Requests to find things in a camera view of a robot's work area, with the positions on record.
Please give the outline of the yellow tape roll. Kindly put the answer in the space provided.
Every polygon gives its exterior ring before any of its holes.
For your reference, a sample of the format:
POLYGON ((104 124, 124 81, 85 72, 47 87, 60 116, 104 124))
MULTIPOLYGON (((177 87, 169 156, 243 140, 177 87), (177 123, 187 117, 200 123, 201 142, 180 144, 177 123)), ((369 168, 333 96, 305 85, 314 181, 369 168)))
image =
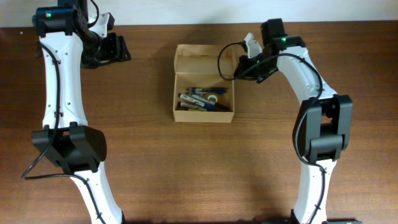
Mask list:
POLYGON ((226 105, 228 103, 228 99, 224 94, 208 93, 205 95, 205 99, 219 103, 221 105, 226 105))

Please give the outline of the brown cardboard box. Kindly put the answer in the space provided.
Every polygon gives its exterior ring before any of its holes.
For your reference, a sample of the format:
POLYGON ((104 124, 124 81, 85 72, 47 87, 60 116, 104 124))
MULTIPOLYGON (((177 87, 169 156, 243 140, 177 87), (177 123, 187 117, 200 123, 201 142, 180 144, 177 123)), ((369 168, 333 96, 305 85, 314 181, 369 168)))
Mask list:
POLYGON ((230 123, 234 116, 234 82, 222 79, 218 73, 217 59, 221 45, 179 44, 175 52, 174 70, 174 105, 173 114, 176 122, 230 123), (198 112, 178 108, 182 99, 178 94, 186 88, 224 87, 228 92, 221 97, 221 102, 229 107, 227 112, 198 112))

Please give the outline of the grey black permanent marker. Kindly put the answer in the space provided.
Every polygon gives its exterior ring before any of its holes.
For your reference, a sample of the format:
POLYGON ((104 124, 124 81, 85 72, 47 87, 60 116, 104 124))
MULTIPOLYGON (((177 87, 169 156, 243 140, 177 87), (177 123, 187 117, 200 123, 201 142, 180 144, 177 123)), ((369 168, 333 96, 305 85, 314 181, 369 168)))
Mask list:
POLYGON ((203 101, 203 102, 205 102, 205 103, 208 103, 209 105, 212 105, 212 106, 214 106, 214 107, 216 107, 216 108, 229 111, 229 108, 228 108, 227 106, 225 106, 225 105, 219 104, 219 103, 214 102, 214 101, 211 101, 211 100, 207 100, 207 99, 205 99, 205 98, 203 98, 203 97, 200 97, 200 96, 198 96, 198 95, 192 95, 192 97, 193 97, 194 99, 196 99, 196 100, 200 100, 200 101, 203 101))

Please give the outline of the white marker blue cap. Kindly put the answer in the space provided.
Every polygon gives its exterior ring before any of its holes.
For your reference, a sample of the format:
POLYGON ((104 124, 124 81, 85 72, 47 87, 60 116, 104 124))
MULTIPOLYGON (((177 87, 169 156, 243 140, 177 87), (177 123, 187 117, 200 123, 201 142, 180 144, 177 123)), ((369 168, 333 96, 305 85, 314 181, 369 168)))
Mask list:
POLYGON ((196 98, 195 95, 189 96, 189 95, 179 93, 178 97, 185 101, 191 102, 194 105, 202 107, 202 108, 206 109, 207 111, 216 111, 216 108, 214 106, 210 105, 209 103, 205 103, 204 100, 199 100, 198 98, 196 98))

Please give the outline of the blue pen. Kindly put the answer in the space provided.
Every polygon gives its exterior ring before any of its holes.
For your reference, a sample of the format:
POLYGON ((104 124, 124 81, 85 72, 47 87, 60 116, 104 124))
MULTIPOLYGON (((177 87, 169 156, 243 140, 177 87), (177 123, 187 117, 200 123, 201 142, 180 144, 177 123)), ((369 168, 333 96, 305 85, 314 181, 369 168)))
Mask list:
POLYGON ((228 91, 227 88, 200 88, 200 87, 191 87, 186 89, 188 94, 197 94, 204 95, 208 93, 216 93, 216 94, 224 94, 228 91))

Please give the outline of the white marker black cap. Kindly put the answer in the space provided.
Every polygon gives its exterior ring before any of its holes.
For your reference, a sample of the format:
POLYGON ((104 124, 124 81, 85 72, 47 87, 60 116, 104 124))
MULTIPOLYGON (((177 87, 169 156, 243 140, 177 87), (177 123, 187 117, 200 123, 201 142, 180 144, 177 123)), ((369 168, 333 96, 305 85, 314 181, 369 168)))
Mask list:
POLYGON ((190 104, 190 103, 186 103, 186 102, 179 102, 178 105, 180 107, 182 107, 182 108, 194 108, 194 109, 203 108, 201 106, 190 104))

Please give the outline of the black pen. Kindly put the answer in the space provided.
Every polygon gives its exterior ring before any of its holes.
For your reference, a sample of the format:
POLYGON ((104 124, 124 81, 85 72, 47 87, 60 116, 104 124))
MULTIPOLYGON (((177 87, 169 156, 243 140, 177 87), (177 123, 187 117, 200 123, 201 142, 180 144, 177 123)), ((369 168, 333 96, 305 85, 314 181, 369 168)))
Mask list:
POLYGON ((227 90, 227 89, 226 88, 218 88, 218 87, 213 87, 213 88, 190 87, 190 88, 187 88, 186 90, 188 90, 188 91, 221 91, 221 90, 227 90))

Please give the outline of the yellow highlighter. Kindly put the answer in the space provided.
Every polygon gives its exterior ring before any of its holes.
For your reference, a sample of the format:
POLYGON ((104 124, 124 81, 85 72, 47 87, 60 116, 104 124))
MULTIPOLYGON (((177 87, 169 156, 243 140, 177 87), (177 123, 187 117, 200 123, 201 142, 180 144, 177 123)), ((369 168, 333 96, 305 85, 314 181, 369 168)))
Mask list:
POLYGON ((197 109, 194 109, 194 108, 180 108, 180 110, 182 110, 182 111, 202 111, 202 112, 207 111, 204 108, 197 108, 197 109))

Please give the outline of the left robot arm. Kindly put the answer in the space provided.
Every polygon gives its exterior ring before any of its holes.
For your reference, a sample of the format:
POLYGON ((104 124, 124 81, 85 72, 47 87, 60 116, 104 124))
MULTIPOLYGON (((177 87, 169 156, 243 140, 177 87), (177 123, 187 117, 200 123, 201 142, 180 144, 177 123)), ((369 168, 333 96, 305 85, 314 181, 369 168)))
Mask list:
POLYGON ((90 16, 88 7, 88 1, 58 0, 54 7, 38 8, 32 18, 46 81, 42 129, 32 133, 32 142, 40 159, 75 183, 92 223, 122 224, 126 219, 105 171, 105 135, 89 127, 83 109, 81 70, 125 62, 131 54, 113 32, 113 15, 90 16))

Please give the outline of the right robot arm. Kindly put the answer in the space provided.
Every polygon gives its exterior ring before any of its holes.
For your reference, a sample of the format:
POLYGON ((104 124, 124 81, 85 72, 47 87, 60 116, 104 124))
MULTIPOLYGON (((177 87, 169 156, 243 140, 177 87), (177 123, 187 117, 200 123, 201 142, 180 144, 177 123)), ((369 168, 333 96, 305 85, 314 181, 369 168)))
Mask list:
POLYGON ((337 160, 349 142, 353 101, 339 95, 312 63, 305 42, 285 33, 282 19, 261 24, 262 45, 252 34, 239 44, 235 80, 261 83, 281 72, 293 89, 300 109, 292 132, 300 161, 298 199, 286 223, 327 223, 326 200, 337 160))

